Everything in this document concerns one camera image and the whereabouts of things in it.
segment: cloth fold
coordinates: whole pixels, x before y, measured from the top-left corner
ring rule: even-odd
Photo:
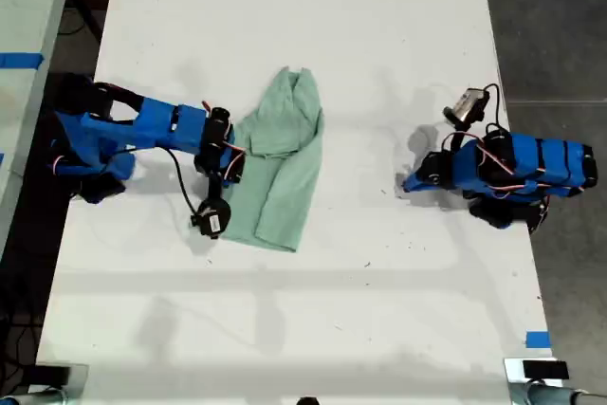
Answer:
[[[241,182],[230,188],[223,238],[297,250],[321,169],[323,128],[312,73],[283,68],[259,107],[235,126],[236,145],[248,155]]]

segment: concrete floor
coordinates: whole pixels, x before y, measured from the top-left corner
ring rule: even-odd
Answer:
[[[607,169],[605,0],[489,0],[489,6],[512,130],[586,142],[595,148],[599,173]],[[97,49],[87,30],[59,37],[51,71],[93,73]],[[554,352],[569,363],[572,385],[604,394],[605,189],[599,183],[570,200],[553,198],[532,237]]]

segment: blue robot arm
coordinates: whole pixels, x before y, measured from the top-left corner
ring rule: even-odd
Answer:
[[[510,133],[497,119],[490,124],[496,128],[489,132],[488,125],[487,134],[478,138],[467,130],[483,118],[487,87],[469,89],[462,100],[444,111],[457,129],[451,134],[451,148],[443,145],[441,151],[430,152],[403,183],[406,192],[461,190],[473,200],[473,215],[496,228],[524,220],[533,231],[545,219],[551,195],[575,196],[597,185],[597,164],[590,146]],[[464,136],[474,138],[462,147]]]
[[[138,114],[133,120],[112,120],[113,103],[122,102]],[[223,108],[197,109],[144,98],[105,83],[85,83],[65,97],[57,118],[63,134],[51,144],[53,174],[71,184],[74,193],[97,204],[125,190],[135,168],[133,152],[161,148],[178,162],[172,150],[194,155],[196,170],[209,179],[209,193],[198,210],[182,191],[192,210],[193,224],[202,234],[217,237],[230,221],[230,206],[222,189],[240,181],[245,151],[233,146],[230,113]]]

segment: blue tape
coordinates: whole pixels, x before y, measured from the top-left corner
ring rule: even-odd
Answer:
[[[550,334],[547,331],[527,331],[524,342],[527,348],[550,348]]]
[[[45,57],[39,52],[0,52],[0,68],[38,69]]]

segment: white tabletop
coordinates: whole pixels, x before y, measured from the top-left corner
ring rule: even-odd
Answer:
[[[0,68],[0,256],[38,119],[65,0],[0,0],[0,52],[42,53],[38,70]]]
[[[299,251],[202,238],[170,158],[140,153],[126,193],[70,206],[38,360],[88,364],[86,404],[508,403],[503,358],[550,354],[524,348],[526,227],[395,190],[442,108],[498,80],[487,0],[111,0],[97,79],[241,119],[283,65],[326,115]]]

